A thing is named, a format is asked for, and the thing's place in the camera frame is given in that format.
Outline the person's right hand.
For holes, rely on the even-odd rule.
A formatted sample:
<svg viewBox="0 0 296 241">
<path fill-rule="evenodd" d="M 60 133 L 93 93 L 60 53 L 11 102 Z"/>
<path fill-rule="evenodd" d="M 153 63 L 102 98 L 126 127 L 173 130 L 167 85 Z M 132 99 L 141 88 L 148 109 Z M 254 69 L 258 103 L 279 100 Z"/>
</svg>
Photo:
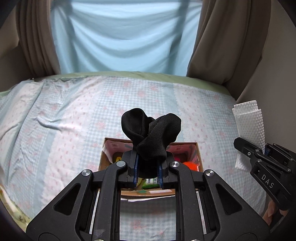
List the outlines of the person's right hand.
<svg viewBox="0 0 296 241">
<path fill-rule="evenodd" d="M 263 215 L 263 220 L 270 225 L 272 220 L 273 220 L 273 216 L 274 214 L 278 211 L 278 207 L 276 205 L 276 203 L 271 200 L 268 204 L 267 210 L 265 211 L 264 215 Z M 288 214 L 289 210 L 283 211 L 283 210 L 279 210 L 280 214 L 283 215 L 284 217 Z"/>
</svg>

